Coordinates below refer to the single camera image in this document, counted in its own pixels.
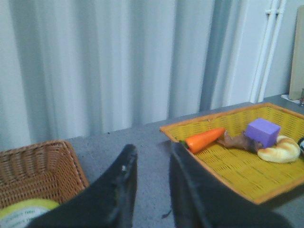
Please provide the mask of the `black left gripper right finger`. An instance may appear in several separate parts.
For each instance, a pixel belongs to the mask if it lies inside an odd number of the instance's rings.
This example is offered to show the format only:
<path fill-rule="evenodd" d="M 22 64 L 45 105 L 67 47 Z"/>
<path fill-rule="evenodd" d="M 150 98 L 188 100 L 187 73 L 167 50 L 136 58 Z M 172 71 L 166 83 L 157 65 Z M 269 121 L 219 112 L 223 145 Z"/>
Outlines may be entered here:
<path fill-rule="evenodd" d="M 290 228 L 283 216 L 222 184 L 180 143 L 171 146 L 169 183 L 177 228 Z"/>

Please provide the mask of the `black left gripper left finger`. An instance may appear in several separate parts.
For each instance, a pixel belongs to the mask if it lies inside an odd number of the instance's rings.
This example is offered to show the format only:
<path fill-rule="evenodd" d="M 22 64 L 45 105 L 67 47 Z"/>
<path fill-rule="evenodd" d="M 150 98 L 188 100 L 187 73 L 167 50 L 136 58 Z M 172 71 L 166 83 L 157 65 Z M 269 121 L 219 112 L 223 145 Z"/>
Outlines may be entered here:
<path fill-rule="evenodd" d="M 29 228 L 131 228 L 137 191 L 137 149 L 127 144 L 113 164 L 68 202 L 33 219 Z"/>

